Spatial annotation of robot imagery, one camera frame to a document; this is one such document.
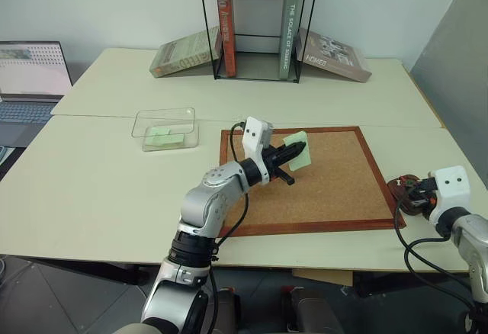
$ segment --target green sponge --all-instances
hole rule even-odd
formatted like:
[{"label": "green sponge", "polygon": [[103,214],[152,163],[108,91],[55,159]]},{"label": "green sponge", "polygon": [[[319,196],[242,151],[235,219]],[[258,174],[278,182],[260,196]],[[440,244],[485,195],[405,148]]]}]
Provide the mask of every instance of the green sponge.
[{"label": "green sponge", "polygon": [[146,144],[146,146],[164,148],[168,146],[174,147],[177,146],[178,143],[183,143],[185,135],[181,133],[169,134],[169,128],[155,126],[148,128],[144,139],[144,143]]},{"label": "green sponge", "polygon": [[290,171],[294,172],[295,170],[303,168],[304,166],[310,165],[312,163],[312,159],[310,158],[310,150],[308,148],[307,133],[304,130],[285,137],[283,141],[286,146],[300,141],[306,143],[305,148],[300,153],[300,155],[298,155],[288,163]]}]

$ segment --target clear plastic container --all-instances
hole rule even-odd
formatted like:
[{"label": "clear plastic container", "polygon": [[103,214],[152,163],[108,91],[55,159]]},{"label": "clear plastic container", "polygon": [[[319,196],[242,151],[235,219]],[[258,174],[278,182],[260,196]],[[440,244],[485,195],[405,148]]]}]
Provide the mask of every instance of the clear plastic container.
[{"label": "clear plastic container", "polygon": [[193,108],[158,109],[137,113],[132,137],[141,139],[143,151],[186,149],[198,145]]}]

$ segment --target dark floor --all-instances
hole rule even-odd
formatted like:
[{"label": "dark floor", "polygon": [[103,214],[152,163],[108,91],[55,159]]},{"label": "dark floor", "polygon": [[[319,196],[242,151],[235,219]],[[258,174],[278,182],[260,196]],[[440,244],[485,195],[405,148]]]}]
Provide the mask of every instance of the dark floor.
[{"label": "dark floor", "polygon": [[[112,333],[139,320],[151,284],[127,286],[6,257],[0,283],[0,333]],[[152,276],[157,268],[150,269]],[[359,298],[351,288],[289,271],[215,269],[219,287],[241,297],[241,333],[285,331],[280,288],[302,286],[327,297],[346,334],[454,333],[462,304],[428,287]],[[458,292],[455,284],[446,283]]]}]

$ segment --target cork board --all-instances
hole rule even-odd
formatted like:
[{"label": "cork board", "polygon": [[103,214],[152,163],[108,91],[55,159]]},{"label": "cork board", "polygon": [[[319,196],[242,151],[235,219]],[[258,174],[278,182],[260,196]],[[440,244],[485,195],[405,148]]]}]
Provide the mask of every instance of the cork board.
[{"label": "cork board", "polygon": [[[247,217],[233,236],[393,229],[395,202],[359,127],[274,130],[273,146],[305,130],[312,165],[290,172],[288,186],[278,179],[249,191]],[[223,130],[220,164],[232,161],[230,131]],[[242,131],[234,132],[237,159],[244,159]],[[244,198],[227,214],[223,236],[240,218]],[[400,217],[400,226],[405,222]]]}]

